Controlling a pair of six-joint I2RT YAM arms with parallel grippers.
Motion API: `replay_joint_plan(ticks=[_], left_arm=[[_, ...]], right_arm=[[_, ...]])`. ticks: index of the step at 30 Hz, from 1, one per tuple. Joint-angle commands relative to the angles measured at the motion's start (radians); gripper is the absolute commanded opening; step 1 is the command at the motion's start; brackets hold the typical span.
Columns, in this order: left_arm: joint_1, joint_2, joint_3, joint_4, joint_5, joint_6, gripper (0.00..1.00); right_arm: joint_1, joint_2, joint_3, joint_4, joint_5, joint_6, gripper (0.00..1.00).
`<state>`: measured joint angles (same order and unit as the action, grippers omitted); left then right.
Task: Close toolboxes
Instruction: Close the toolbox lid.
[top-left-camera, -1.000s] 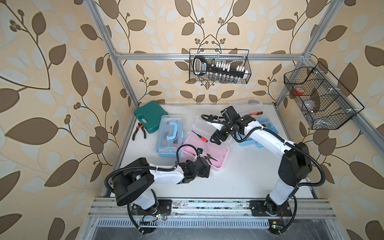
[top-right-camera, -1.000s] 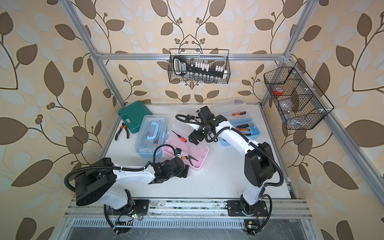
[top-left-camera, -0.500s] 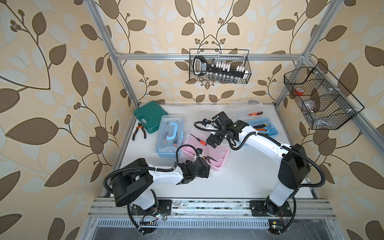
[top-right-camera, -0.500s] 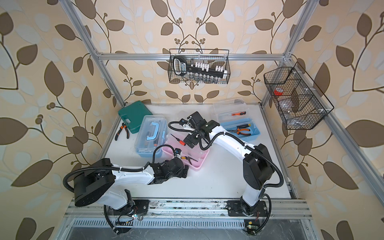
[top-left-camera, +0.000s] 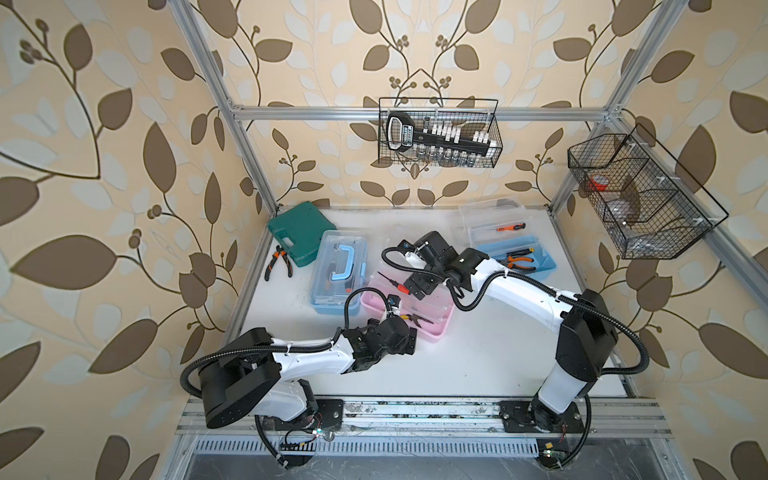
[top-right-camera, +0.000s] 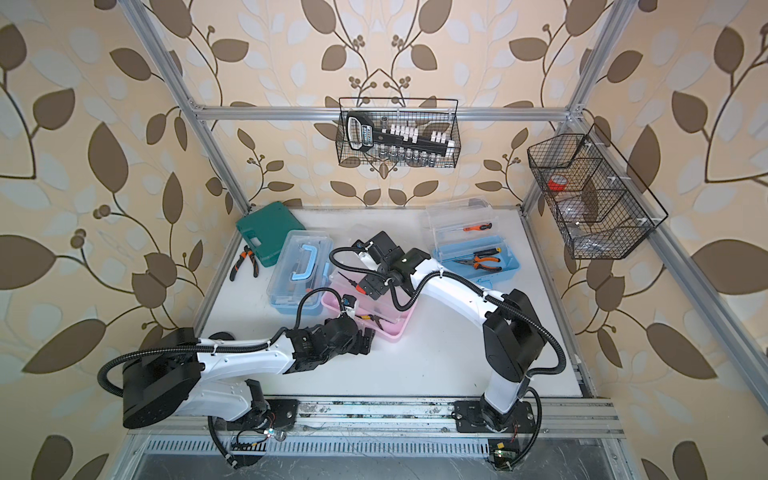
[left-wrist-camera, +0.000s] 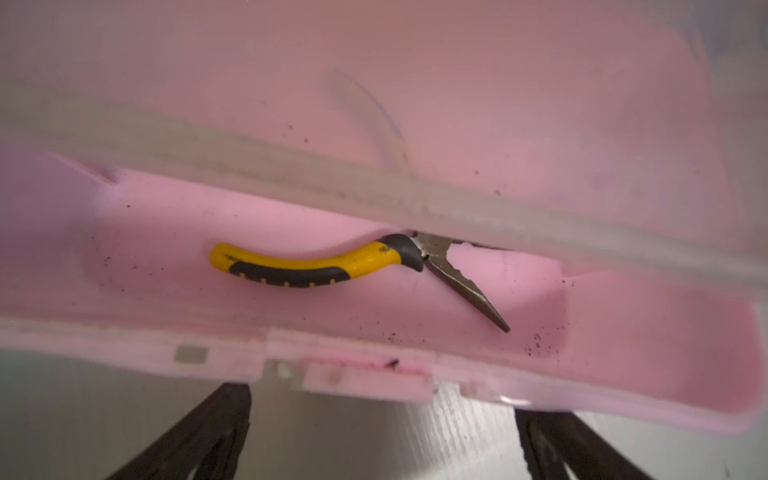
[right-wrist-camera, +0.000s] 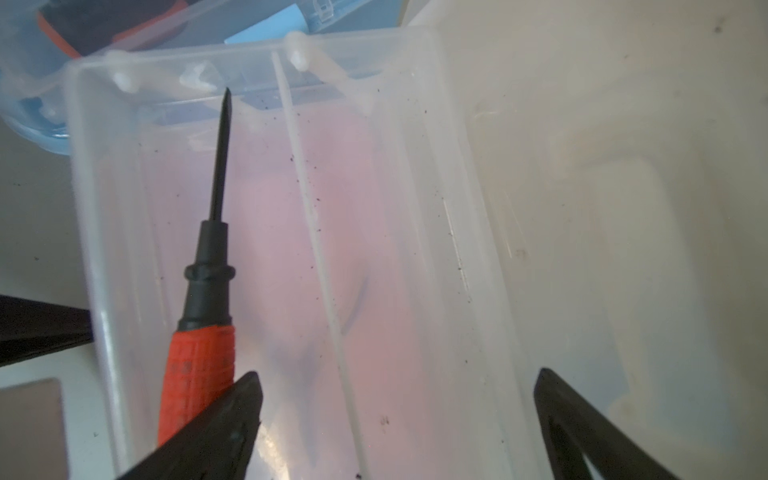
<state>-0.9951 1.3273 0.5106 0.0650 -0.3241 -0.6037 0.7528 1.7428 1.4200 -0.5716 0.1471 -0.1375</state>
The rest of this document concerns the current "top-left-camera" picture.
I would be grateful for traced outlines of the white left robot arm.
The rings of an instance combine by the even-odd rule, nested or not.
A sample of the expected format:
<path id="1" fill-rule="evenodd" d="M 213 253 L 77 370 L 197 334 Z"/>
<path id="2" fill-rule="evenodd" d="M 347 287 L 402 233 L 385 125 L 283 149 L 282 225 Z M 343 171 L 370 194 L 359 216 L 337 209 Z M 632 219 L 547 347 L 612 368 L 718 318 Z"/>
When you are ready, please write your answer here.
<path id="1" fill-rule="evenodd" d="M 381 320 L 350 326 L 350 304 L 364 292 L 384 301 Z M 180 386 L 203 401 L 206 426 L 217 429 L 248 415 L 275 417 L 290 423 L 318 410 L 308 378 L 369 370 L 392 355 L 415 353 L 418 332 L 395 312 L 399 301 L 374 287 L 352 291 L 343 307 L 344 324 L 319 343 L 289 342 L 254 328 L 219 351 L 188 364 Z"/>

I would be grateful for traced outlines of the blue toolbox with clear lid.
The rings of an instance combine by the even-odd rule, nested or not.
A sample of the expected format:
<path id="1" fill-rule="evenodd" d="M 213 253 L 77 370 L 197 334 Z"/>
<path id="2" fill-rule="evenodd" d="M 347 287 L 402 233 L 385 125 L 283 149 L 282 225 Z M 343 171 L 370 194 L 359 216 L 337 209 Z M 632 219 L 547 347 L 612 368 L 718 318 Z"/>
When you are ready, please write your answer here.
<path id="1" fill-rule="evenodd" d="M 362 231 L 323 233 L 313 263 L 309 304 L 321 315 L 342 315 L 348 296 L 366 283 L 368 238 Z"/>

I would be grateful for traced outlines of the pink toolbox with clear lid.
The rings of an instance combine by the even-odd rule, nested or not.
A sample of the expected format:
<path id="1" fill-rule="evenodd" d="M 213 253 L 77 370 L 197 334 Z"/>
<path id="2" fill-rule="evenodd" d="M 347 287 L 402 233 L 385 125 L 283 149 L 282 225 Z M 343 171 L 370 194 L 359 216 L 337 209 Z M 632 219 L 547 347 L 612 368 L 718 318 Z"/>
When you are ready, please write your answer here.
<path id="1" fill-rule="evenodd" d="M 394 269 L 380 260 L 371 268 L 367 285 L 385 296 L 397 296 L 400 317 L 424 340 L 437 343 L 445 336 L 455 311 L 450 294 L 443 285 L 438 285 L 431 294 L 419 298 L 415 295 L 416 287 L 406 286 L 408 278 L 408 272 Z"/>

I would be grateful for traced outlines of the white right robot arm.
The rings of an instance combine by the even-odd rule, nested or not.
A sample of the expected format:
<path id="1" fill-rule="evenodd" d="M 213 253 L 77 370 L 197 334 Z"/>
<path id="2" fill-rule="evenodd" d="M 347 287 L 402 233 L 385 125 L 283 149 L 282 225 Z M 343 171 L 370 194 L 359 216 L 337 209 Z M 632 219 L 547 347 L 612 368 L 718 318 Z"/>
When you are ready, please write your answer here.
<path id="1" fill-rule="evenodd" d="M 460 311 L 470 312 L 490 297 L 558 334 L 555 364 L 524 415 L 539 431 L 560 428 L 575 400 L 586 401 L 601 377 L 635 375 L 649 366 L 640 336 L 607 313 L 593 290 L 550 287 L 473 248 L 458 254 L 452 247 L 439 252 L 431 243 L 416 247 L 403 242 L 385 248 L 381 257 L 396 270 L 445 285 Z"/>

